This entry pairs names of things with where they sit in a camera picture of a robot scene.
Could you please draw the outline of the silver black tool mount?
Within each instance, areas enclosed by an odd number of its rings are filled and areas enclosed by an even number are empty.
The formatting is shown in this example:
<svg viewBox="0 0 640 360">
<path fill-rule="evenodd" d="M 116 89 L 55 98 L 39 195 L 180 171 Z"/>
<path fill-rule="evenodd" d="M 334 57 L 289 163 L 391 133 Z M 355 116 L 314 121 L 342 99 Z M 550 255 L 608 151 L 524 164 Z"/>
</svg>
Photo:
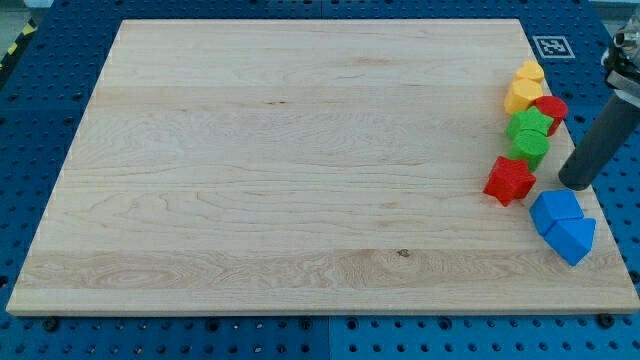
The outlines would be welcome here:
<svg viewBox="0 0 640 360">
<path fill-rule="evenodd" d="M 639 11 L 612 35 L 601 59 L 605 82 L 622 100 L 639 106 Z"/>
</svg>

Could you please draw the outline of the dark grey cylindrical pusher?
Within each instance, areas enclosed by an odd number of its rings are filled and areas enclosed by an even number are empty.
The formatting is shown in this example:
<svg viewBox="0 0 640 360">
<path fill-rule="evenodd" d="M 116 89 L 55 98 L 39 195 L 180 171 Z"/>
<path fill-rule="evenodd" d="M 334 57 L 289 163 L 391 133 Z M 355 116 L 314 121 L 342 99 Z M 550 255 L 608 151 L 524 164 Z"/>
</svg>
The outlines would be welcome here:
<svg viewBox="0 0 640 360">
<path fill-rule="evenodd" d="M 615 92 L 558 173 L 567 188 L 589 187 L 639 126 L 639 97 Z"/>
</svg>

